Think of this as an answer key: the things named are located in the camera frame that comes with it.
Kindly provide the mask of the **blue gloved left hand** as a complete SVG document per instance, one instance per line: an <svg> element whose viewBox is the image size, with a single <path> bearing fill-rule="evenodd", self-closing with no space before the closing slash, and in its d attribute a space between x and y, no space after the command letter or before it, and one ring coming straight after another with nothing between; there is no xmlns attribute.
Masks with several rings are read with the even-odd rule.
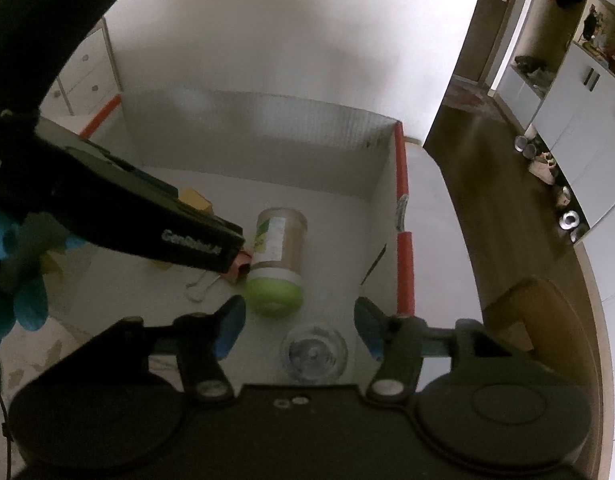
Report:
<svg viewBox="0 0 615 480"><path fill-rule="evenodd" d="M49 214L17 223L0 211L0 345L15 325L36 332L48 318L43 258L85 245Z"/></svg>

